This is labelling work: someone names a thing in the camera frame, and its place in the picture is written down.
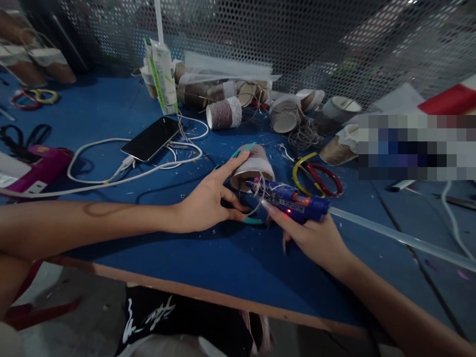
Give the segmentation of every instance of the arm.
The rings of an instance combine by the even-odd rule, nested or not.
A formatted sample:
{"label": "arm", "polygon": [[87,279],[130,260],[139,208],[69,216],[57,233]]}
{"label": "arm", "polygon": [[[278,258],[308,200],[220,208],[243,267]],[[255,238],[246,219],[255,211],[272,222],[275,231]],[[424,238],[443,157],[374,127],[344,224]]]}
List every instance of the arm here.
{"label": "arm", "polygon": [[345,284],[372,312],[406,356],[476,356],[463,338],[414,304],[362,263],[345,246],[330,215],[304,226],[268,202],[263,206],[316,264]]}
{"label": "arm", "polygon": [[[158,231],[203,231],[227,219],[244,221],[247,208],[223,182],[248,156],[243,152],[229,160],[173,206],[39,201],[0,207],[0,318],[32,261],[101,241]],[[221,199],[234,209],[223,207]]]}

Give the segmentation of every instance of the yellow scissors handle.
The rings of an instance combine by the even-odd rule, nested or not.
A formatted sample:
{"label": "yellow scissors handle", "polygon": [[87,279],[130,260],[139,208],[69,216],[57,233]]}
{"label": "yellow scissors handle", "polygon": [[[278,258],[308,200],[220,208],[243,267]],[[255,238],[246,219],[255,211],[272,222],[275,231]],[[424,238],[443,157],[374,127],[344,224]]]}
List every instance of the yellow scissors handle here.
{"label": "yellow scissors handle", "polygon": [[[299,159],[296,164],[294,165],[293,167],[293,180],[294,180],[294,183],[296,184],[296,186],[299,188],[299,190],[301,190],[302,192],[304,192],[306,195],[308,196],[312,196],[313,194],[311,192],[309,192],[308,190],[306,190],[304,188],[304,186],[299,182],[299,179],[298,179],[298,170],[299,170],[299,166],[301,166],[301,164],[304,162],[304,161],[307,161],[309,160],[310,158],[316,156],[317,153],[316,152],[313,152],[312,154],[309,154],[307,156],[304,156],[303,158]],[[321,189],[321,186],[319,186],[319,184],[317,182],[314,182],[314,186],[319,190],[319,192],[321,193],[320,197],[325,197],[326,194],[322,191]]]}
{"label": "yellow scissors handle", "polygon": [[[30,89],[30,92],[35,93],[35,99],[41,104],[54,104],[60,97],[57,92],[48,89]],[[42,94],[51,94],[51,97],[43,99]]]}

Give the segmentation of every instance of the hand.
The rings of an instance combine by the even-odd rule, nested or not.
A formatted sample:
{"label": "hand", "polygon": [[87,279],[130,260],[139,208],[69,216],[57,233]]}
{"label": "hand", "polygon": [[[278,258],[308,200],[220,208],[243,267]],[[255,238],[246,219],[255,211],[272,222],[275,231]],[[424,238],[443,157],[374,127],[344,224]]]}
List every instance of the hand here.
{"label": "hand", "polygon": [[342,241],[330,214],[320,223],[309,220],[302,226],[269,202],[263,200],[262,204],[283,228],[283,244],[293,239],[304,254],[332,275],[338,275],[352,260],[353,255]]}
{"label": "hand", "polygon": [[[176,233],[204,231],[225,220],[243,222],[248,208],[243,206],[237,196],[223,182],[244,163],[249,151],[242,152],[237,158],[230,159],[219,169],[209,174],[195,190],[181,203],[174,206],[179,217]],[[220,201],[230,202],[234,208],[225,208]]]}

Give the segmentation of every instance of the red scissors handle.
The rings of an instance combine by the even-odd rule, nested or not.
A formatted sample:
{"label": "red scissors handle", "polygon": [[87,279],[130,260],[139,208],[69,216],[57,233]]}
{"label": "red scissors handle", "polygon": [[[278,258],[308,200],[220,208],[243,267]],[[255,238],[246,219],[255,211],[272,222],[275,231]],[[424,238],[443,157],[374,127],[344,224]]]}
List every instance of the red scissors handle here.
{"label": "red scissors handle", "polygon": [[[311,173],[312,177],[316,180],[317,184],[319,186],[321,186],[322,191],[326,195],[332,196],[332,197],[339,197],[341,194],[344,193],[344,187],[342,186],[342,182],[337,177],[337,175],[335,173],[326,169],[323,166],[316,165],[316,164],[309,163],[309,162],[306,162],[306,167],[309,170],[309,172]],[[322,171],[323,173],[325,173],[327,176],[329,176],[332,179],[332,181],[336,184],[336,188],[337,188],[336,192],[329,191],[329,189],[326,187],[324,182],[322,182],[321,178],[317,174],[316,170]]]}

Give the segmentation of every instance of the teal nail polish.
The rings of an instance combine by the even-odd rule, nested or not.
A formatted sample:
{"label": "teal nail polish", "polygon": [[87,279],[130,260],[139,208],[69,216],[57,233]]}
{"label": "teal nail polish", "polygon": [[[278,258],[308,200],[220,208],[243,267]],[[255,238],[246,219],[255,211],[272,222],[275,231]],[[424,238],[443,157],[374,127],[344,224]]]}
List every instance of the teal nail polish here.
{"label": "teal nail polish", "polygon": [[239,149],[235,151],[235,153],[232,155],[231,159],[232,159],[232,158],[235,158],[236,156],[238,156],[238,154],[239,154]]}
{"label": "teal nail polish", "polygon": [[246,224],[254,224],[254,225],[259,225],[259,224],[263,224],[263,221],[262,220],[259,220],[259,219],[256,219],[256,218],[249,218],[249,217],[246,217],[244,219],[244,222]]}
{"label": "teal nail polish", "polygon": [[245,149],[245,151],[248,151],[249,149],[251,149],[255,144],[256,142],[249,144],[248,147]]}

